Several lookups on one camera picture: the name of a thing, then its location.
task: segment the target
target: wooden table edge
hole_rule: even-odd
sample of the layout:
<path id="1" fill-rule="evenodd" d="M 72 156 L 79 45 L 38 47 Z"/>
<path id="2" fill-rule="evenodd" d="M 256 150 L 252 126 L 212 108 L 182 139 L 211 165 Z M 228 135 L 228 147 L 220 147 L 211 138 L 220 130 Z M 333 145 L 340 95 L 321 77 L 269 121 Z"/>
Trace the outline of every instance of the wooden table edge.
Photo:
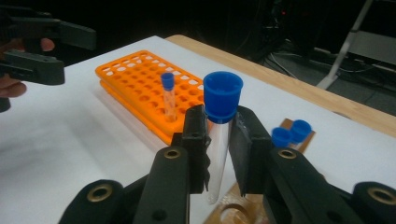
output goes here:
<path id="1" fill-rule="evenodd" d="M 396 117 L 359 104 L 345 97 L 325 91 L 292 77 L 284 76 L 262 65 L 232 55 L 221 49 L 208 46 L 184 35 L 172 35 L 166 40 L 189 49 L 199 55 L 224 64 L 251 77 L 255 77 L 283 91 L 290 92 L 315 105 L 357 121 L 381 133 L 396 137 Z"/>

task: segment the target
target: orange test tube rack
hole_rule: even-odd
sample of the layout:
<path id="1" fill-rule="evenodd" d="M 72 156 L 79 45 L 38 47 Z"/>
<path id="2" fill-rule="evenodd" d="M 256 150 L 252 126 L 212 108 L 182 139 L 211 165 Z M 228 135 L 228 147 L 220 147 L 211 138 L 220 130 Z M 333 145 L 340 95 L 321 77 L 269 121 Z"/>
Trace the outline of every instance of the orange test tube rack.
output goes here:
<path id="1" fill-rule="evenodd" d="M 183 131 L 188 108 L 204 103 L 200 78 L 159 56 L 140 50 L 95 69 L 101 86 L 149 130 L 170 145 L 174 133 Z M 167 121 L 164 113 L 161 74 L 175 75 L 176 121 Z"/>

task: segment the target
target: finger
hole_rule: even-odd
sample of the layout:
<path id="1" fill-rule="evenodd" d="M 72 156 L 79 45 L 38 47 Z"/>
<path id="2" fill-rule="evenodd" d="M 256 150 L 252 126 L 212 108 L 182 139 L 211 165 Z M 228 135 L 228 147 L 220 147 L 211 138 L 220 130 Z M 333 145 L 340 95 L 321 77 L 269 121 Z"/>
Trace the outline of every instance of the finger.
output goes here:
<path id="1" fill-rule="evenodd" d="M 43 51 L 51 51 L 51 50 L 55 49 L 55 44 L 53 43 L 52 40 L 50 40 L 48 38 L 42 38 L 41 39 L 41 48 L 43 49 Z"/>
<path id="2" fill-rule="evenodd" d="M 0 97 L 18 97 L 26 93 L 26 85 L 18 82 L 12 86 L 9 86 L 5 89 L 0 90 Z"/>
<path id="3" fill-rule="evenodd" d="M 21 39 L 12 39 L 12 40 L 8 41 L 7 43 L 1 43 L 0 44 L 0 60 L 4 60 L 3 53 L 9 49 L 24 50 L 22 40 Z"/>
<path id="4" fill-rule="evenodd" d="M 0 78 L 0 89 L 7 88 L 9 86 L 17 84 L 18 82 L 21 82 L 21 81 L 14 79 L 14 78 L 10 78 L 9 75 L 5 75 Z"/>

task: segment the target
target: blue cap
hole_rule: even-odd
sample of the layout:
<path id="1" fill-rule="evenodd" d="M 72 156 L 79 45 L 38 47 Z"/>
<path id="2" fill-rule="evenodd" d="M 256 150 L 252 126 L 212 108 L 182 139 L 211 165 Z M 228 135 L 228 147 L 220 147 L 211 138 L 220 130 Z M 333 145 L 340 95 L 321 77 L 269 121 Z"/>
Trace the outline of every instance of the blue cap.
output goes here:
<path id="1" fill-rule="evenodd" d="M 164 73 L 161 75 L 161 82 L 164 90 L 171 91 L 175 87 L 175 75 L 173 73 Z"/>
<path id="2" fill-rule="evenodd" d="M 272 130 L 271 141 L 276 147 L 287 147 L 291 139 L 292 134 L 286 128 L 278 127 Z"/>
<path id="3" fill-rule="evenodd" d="M 301 143 L 312 132 L 312 128 L 305 120 L 297 119 L 292 123 L 290 132 L 293 135 L 292 141 Z"/>
<path id="4" fill-rule="evenodd" d="M 204 77 L 204 103 L 207 118 L 227 123 L 236 113 L 244 85 L 242 78 L 230 72 L 214 72 Z"/>

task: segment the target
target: white tabletop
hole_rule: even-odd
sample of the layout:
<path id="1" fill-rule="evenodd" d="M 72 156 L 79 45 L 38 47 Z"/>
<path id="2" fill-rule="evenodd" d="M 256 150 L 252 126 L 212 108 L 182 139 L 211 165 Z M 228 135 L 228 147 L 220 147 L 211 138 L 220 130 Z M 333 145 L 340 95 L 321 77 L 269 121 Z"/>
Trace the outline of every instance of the white tabletop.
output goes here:
<path id="1" fill-rule="evenodd" d="M 149 172 L 163 143 L 108 95 L 94 69 L 141 49 L 203 78 L 230 71 L 244 80 L 240 105 L 252 109 L 268 132 L 284 118 L 305 119 L 317 132 L 305 156 L 326 179 L 351 192 L 377 181 L 396 189 L 396 139 L 285 91 L 210 61 L 157 36 L 65 68 L 66 83 L 27 83 L 0 114 L 1 223 L 57 223 L 77 193 L 98 179 L 123 186 Z M 235 182 L 227 158 L 221 195 Z M 191 196 L 191 223 L 203 223 L 215 205 Z"/>

